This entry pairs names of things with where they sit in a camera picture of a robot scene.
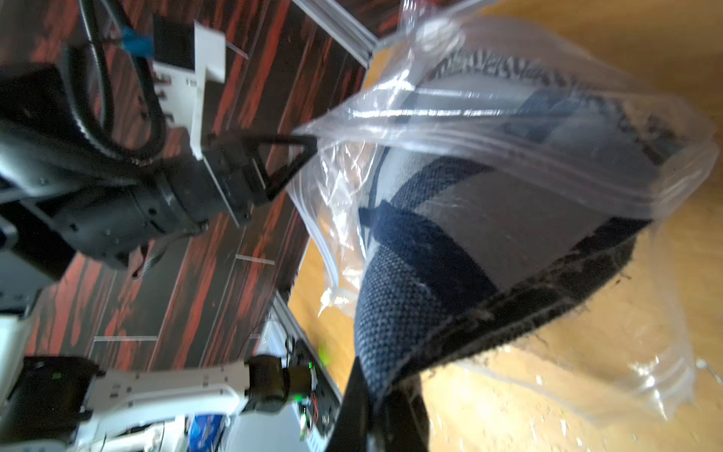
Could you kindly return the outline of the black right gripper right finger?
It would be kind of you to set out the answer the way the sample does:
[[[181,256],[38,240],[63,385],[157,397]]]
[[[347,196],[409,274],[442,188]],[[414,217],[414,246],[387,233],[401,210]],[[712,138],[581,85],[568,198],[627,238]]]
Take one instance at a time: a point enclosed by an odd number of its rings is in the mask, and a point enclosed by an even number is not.
[[[372,417],[373,451],[429,450],[429,414],[420,377],[395,386]]]

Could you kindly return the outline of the clear plastic vacuum bag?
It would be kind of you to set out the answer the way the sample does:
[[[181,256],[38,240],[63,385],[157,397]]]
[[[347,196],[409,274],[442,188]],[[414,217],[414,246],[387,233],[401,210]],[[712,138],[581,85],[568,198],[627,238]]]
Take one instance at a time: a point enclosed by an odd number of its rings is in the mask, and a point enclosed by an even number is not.
[[[291,182],[366,402],[567,314],[710,174],[713,126],[534,24],[406,1],[384,75]]]

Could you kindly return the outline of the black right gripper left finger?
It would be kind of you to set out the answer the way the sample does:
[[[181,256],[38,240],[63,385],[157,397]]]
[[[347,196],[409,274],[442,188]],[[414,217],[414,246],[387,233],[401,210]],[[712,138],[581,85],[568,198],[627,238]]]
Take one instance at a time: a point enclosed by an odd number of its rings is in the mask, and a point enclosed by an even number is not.
[[[372,404],[362,363],[356,357],[348,379],[327,452],[367,452],[373,450]]]

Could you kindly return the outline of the dark blue grey plaid scarf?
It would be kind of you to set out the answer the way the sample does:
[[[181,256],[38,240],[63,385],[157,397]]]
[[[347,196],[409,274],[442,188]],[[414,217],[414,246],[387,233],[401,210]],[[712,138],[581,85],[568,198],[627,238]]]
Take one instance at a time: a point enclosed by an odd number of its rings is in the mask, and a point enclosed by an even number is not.
[[[386,148],[360,211],[368,259],[355,323],[374,401],[421,371],[500,346],[590,298],[630,261],[648,214],[615,217],[503,170],[517,150],[559,151],[644,184],[685,141],[649,114],[555,68],[487,48],[459,49],[425,71],[401,104],[481,110],[454,139],[468,153]]]

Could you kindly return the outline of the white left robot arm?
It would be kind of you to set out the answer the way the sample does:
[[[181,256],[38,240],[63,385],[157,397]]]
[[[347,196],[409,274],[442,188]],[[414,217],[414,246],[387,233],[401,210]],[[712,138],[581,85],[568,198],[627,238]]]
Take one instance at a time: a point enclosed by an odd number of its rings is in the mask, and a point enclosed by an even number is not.
[[[127,267],[163,237],[199,235],[221,211],[248,216],[316,155],[311,136],[230,131],[200,156],[118,149],[88,109],[82,68],[1,70],[1,447],[174,450],[198,414],[278,412],[316,374],[261,356],[161,372],[105,370],[78,356],[26,356],[43,290],[77,254]]]

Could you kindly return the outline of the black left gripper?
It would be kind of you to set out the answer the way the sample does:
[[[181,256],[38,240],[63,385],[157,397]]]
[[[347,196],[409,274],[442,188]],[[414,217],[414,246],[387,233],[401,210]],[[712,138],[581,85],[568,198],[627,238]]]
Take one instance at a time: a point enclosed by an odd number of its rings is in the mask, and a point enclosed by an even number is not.
[[[287,160],[269,173],[260,149]],[[63,269],[76,253],[126,267],[130,253],[168,235],[197,235],[230,211],[246,220],[273,201],[317,154],[312,135],[229,131],[204,160],[148,165],[112,157],[84,136],[51,64],[1,70],[1,263]]]

